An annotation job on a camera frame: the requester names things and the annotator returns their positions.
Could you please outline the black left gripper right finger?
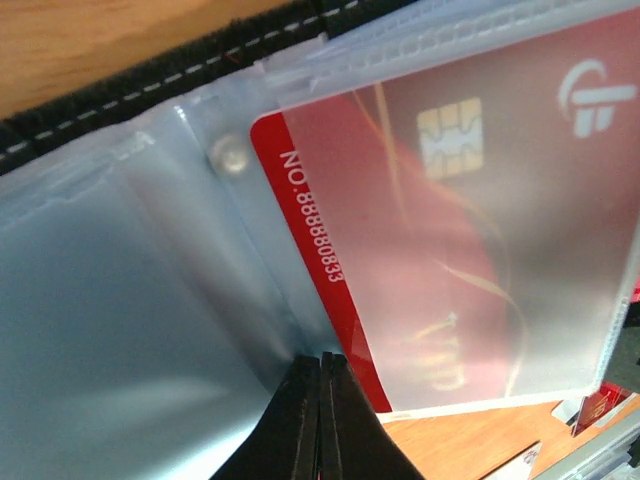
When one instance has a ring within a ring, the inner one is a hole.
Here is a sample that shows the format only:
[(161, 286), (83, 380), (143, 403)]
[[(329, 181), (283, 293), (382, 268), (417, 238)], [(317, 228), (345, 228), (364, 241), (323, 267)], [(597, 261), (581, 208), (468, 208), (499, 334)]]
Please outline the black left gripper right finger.
[(321, 479), (421, 479), (386, 433), (347, 359), (325, 352), (319, 403)]

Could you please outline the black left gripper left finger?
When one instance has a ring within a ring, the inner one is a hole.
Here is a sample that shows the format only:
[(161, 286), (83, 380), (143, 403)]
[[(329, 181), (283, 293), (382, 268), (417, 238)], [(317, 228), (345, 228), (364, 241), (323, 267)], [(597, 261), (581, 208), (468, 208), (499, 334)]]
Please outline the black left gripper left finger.
[(215, 479), (318, 477), (320, 360), (294, 359), (255, 428)]

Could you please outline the red VIP card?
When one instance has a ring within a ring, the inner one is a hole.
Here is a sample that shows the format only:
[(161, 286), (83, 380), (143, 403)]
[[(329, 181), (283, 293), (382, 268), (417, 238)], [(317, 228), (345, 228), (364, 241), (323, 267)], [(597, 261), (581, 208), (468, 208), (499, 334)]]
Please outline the red VIP card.
[(469, 2), (267, 84), (251, 141), (378, 412), (597, 388), (639, 268), (637, 2)]

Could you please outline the black leather card holder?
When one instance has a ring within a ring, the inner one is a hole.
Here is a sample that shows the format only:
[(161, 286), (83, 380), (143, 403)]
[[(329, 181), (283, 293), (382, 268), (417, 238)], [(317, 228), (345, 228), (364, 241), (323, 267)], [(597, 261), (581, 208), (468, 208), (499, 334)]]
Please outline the black leather card holder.
[(346, 357), (250, 138), (268, 76), (469, 2), (291, 1), (1, 124), (1, 475), (215, 479)]

